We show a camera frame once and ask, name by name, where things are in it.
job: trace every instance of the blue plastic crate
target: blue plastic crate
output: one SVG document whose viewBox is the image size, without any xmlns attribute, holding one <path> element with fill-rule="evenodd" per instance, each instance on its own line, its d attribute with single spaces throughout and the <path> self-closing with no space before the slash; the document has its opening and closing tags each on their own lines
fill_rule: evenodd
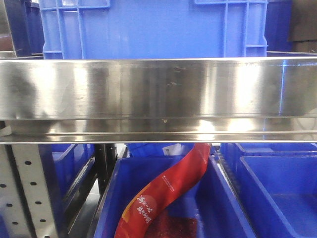
<svg viewBox="0 0 317 238">
<path fill-rule="evenodd" d="M 40 6 L 30 0 L 22 0 L 26 10 L 28 36 L 33 54 L 42 53 L 44 45 L 44 34 L 40 14 Z"/>
<path fill-rule="evenodd" d="M 241 156 L 317 155 L 315 143 L 222 143 L 220 151 L 233 173 Z"/>
<path fill-rule="evenodd" d="M 40 0 L 46 59 L 266 56 L 267 0 Z"/>
<path fill-rule="evenodd" d="M 1 235 L 1 238 L 9 238 L 9 234 L 7 232 L 4 220 L 1 215 L 1 209 L 0 209 L 0 235 Z"/>
<path fill-rule="evenodd" d="M 194 143 L 129 143 L 131 157 L 186 155 Z"/>
<path fill-rule="evenodd" d="M 130 200 L 181 158 L 165 156 L 119 159 L 94 238 L 113 238 L 121 214 Z M 173 202 L 168 207 L 168 212 L 171 216 L 198 219 L 197 238 L 255 238 L 213 159 L 201 181 Z"/>
<path fill-rule="evenodd" d="M 259 238 L 317 238 L 317 157 L 242 157 L 241 201 Z"/>
<path fill-rule="evenodd" d="M 266 13 L 265 37 L 267 50 L 292 50 L 292 42 L 288 41 L 292 15 L 292 0 L 269 0 Z"/>
<path fill-rule="evenodd" d="M 78 172 L 94 152 L 91 144 L 53 144 L 53 159 L 61 195 L 65 196 Z"/>
</svg>

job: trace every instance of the red packaging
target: red packaging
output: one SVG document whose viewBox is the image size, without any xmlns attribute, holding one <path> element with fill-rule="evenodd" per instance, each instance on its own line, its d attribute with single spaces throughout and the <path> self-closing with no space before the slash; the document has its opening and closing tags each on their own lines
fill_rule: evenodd
<svg viewBox="0 0 317 238">
<path fill-rule="evenodd" d="M 196 238 L 197 219 L 171 217 L 165 209 L 147 229 L 144 238 Z"/>
<path fill-rule="evenodd" d="M 197 143 L 176 165 L 147 184 L 125 208 L 114 238 L 143 238 L 153 220 L 207 170 L 211 145 Z"/>
</svg>

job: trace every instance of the stainless steel shelf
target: stainless steel shelf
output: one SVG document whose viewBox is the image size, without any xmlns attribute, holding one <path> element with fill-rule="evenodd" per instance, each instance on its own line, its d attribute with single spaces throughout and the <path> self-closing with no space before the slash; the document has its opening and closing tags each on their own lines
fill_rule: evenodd
<svg viewBox="0 0 317 238">
<path fill-rule="evenodd" d="M 0 60 L 0 75 L 0 143 L 317 140 L 317 57 Z"/>
</svg>

